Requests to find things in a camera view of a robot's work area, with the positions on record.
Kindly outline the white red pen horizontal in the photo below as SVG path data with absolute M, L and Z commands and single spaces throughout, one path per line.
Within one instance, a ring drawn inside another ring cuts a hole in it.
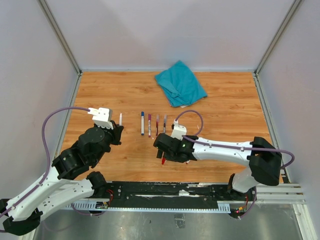
M 123 123 L 123 114 L 120 113 L 120 115 L 119 115 L 119 125 L 122 126 L 123 125 L 122 123 Z

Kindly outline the dark blue thin pen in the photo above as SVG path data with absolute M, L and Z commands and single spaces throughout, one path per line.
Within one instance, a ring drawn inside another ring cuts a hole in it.
M 165 114 L 163 118 L 163 133 L 166 133 L 166 129 L 167 129 L 167 114 Z

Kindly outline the blue white marker pen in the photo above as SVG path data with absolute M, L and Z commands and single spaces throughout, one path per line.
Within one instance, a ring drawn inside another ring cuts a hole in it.
M 141 131 L 140 131 L 140 134 L 142 136 L 144 136 L 145 134 L 145 113 L 144 111 L 141 112 Z

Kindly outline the pink translucent gel pen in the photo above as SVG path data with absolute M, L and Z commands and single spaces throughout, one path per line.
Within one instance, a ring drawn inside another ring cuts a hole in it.
M 160 121 L 160 115 L 156 115 L 156 124 L 155 124 L 155 136 L 157 137 L 159 135 L 159 121 Z

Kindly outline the purple white marker pen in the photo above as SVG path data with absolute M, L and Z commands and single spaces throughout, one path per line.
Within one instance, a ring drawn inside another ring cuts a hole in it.
M 151 138 L 151 120 L 152 120 L 152 115 L 149 113 L 148 114 L 148 137 Z

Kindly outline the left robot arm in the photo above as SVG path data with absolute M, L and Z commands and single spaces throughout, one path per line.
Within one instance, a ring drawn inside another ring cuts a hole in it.
M 110 121 L 111 128 L 94 125 L 78 140 L 56 157 L 45 173 L 24 192 L 0 201 L 3 233 L 25 235 L 36 229 L 48 216 L 83 198 L 101 198 L 111 193 L 107 181 L 99 171 L 91 172 L 83 180 L 76 178 L 94 168 L 112 145 L 121 144 L 124 127 Z

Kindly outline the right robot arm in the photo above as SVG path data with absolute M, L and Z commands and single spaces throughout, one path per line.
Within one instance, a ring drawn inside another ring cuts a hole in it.
M 262 184 L 278 186 L 282 154 L 263 137 L 252 141 L 224 142 L 186 135 L 181 139 L 161 133 L 153 146 L 157 157 L 167 161 L 186 163 L 189 161 L 215 160 L 242 165 L 245 169 L 230 177 L 226 188 L 232 200 L 240 199 L 244 193 Z

